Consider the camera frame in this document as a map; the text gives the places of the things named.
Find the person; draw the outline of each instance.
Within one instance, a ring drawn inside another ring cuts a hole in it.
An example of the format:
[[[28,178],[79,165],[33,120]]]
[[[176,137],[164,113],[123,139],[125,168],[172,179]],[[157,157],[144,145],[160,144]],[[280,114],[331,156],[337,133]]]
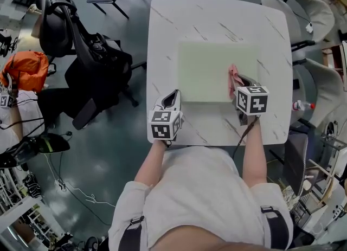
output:
[[[125,185],[108,231],[110,251],[268,250],[278,239],[278,249],[289,247],[293,223],[280,187],[267,183],[259,121],[247,134],[242,178],[221,149],[165,150],[154,141],[134,181]],[[269,234],[265,208],[283,220],[278,237]],[[139,241],[124,236],[138,227]]]
[[[25,136],[40,135],[62,112],[76,117],[84,102],[83,98],[75,98],[69,88],[45,89],[37,94],[13,90],[12,96],[12,108],[0,108],[0,154]]]

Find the green floor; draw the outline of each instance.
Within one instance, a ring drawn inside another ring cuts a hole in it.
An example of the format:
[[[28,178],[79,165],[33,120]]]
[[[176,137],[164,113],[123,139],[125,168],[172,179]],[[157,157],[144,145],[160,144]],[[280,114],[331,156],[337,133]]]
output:
[[[86,0],[73,1],[78,7],[81,21],[90,33],[100,32],[120,39],[123,49],[133,55],[135,63],[146,60],[151,0],[117,0],[117,4],[129,15],[129,21],[111,5],[101,5],[107,12],[105,16],[94,6],[87,4]],[[244,1],[260,3],[260,0]],[[49,77],[47,82],[51,88],[66,87],[63,75],[73,60],[73,57],[56,59],[58,72]],[[121,96],[118,106],[102,112],[83,130],[76,131],[72,127],[72,120],[66,115],[60,117],[56,126],[59,134],[68,130],[73,132],[71,149],[63,154],[61,161],[62,179],[88,195],[94,194],[98,201],[116,204],[125,183],[134,178],[150,148],[146,135],[146,73],[141,68],[133,73],[130,88],[140,102],[137,108],[133,108]],[[233,147],[226,149],[232,153]],[[242,157],[243,148],[240,148],[235,158],[240,170]],[[52,155],[57,171],[59,158],[59,154]],[[64,230],[75,235],[76,241],[106,235],[108,225],[93,216],[68,191],[61,192],[56,188],[43,155],[32,159],[29,169],[36,175],[43,190],[44,201],[53,210],[57,221]],[[74,194],[103,222],[111,224],[112,207],[87,202],[78,191],[74,191]]]

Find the plastic bottle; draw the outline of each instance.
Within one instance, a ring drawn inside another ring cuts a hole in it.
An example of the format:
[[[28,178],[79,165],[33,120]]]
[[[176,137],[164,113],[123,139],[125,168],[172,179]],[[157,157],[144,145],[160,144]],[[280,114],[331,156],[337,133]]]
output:
[[[316,107],[315,104],[312,104],[307,101],[295,101],[292,105],[292,110],[294,111],[305,111],[305,110],[313,110]]]

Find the forearm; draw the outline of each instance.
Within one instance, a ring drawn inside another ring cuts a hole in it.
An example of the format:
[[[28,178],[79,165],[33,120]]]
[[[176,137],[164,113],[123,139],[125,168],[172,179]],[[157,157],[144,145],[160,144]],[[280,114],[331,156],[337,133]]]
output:
[[[15,101],[14,106],[10,110],[11,124],[22,121],[21,114],[17,106],[17,101]],[[19,141],[21,141],[23,139],[23,124],[19,123],[13,125],[11,129],[16,133]]]
[[[266,158],[258,120],[247,134],[242,179],[251,188],[256,184],[266,183],[266,173]]]
[[[162,175],[162,164],[166,146],[159,140],[154,141],[141,168],[136,174],[135,182],[155,186]]]

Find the orange backpack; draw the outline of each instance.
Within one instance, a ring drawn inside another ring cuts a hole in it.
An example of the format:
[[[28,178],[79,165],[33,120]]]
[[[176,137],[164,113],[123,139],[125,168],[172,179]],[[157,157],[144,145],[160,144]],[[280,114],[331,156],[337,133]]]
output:
[[[11,56],[0,73],[0,82],[7,87],[7,73],[18,89],[40,92],[48,73],[48,58],[40,52],[18,52]]]

